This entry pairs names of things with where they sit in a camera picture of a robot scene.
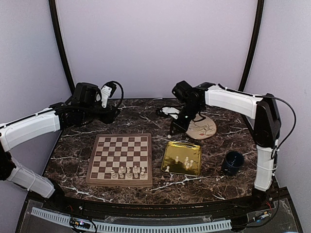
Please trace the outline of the wooden chess board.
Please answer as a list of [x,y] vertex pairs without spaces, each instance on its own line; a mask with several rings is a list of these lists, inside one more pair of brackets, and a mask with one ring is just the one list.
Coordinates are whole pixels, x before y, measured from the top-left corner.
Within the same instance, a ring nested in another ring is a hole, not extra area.
[[[120,167],[125,168],[124,179],[118,179]],[[132,179],[126,179],[127,167],[130,167]],[[138,167],[138,179],[134,178],[134,166]],[[140,178],[141,167],[146,167],[146,176]],[[117,178],[112,179],[114,170]],[[99,134],[96,136],[86,183],[97,186],[151,187],[152,175],[152,136],[149,133]]]

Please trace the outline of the gold metal tray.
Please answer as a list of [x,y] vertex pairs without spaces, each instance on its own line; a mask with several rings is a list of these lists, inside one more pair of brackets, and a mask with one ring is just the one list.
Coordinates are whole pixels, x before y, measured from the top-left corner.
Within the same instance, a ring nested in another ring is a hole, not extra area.
[[[170,166],[167,173],[198,177],[201,172],[201,155],[202,149],[199,145],[169,141],[165,147],[161,170],[166,172],[166,167]],[[176,156],[179,157],[178,163],[175,161]],[[186,169],[184,163],[186,157],[189,157],[188,163],[190,160],[194,161],[189,169]]]

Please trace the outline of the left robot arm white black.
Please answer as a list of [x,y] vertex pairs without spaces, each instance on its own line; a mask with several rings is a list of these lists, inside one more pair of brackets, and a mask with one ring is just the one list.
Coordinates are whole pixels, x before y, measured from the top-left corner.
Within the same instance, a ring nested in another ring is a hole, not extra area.
[[39,136],[70,127],[81,127],[94,120],[104,124],[112,123],[120,109],[118,105],[109,105],[108,99],[121,87],[117,81],[109,81],[102,87],[91,83],[77,83],[66,102],[52,104],[38,113],[1,124],[0,179],[35,192],[49,199],[50,205],[57,211],[65,211],[69,202],[62,196],[63,190],[57,183],[23,166],[12,157],[10,151]]

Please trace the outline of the white chess queen piece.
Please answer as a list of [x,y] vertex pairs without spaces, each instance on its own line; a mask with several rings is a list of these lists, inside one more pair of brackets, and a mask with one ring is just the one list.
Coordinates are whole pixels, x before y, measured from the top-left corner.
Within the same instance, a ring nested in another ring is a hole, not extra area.
[[111,170],[110,173],[111,173],[111,178],[112,179],[116,179],[117,178],[117,175],[116,175],[114,170]]

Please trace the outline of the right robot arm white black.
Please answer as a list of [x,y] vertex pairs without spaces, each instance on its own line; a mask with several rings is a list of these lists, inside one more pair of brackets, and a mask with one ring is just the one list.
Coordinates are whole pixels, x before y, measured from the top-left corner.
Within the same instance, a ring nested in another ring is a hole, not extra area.
[[281,117],[272,94],[255,95],[229,89],[221,84],[204,82],[192,87],[181,81],[172,89],[173,95],[183,103],[180,111],[171,109],[173,117],[170,135],[185,133],[191,120],[205,106],[220,107],[242,115],[257,148],[257,173],[254,187],[267,191],[276,169],[276,157],[282,142],[279,141]]

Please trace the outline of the white chess king piece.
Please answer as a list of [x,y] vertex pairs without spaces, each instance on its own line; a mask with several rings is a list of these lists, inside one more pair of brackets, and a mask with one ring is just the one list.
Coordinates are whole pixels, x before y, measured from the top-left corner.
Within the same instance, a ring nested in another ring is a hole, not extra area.
[[124,173],[121,170],[118,171],[118,179],[124,179]]

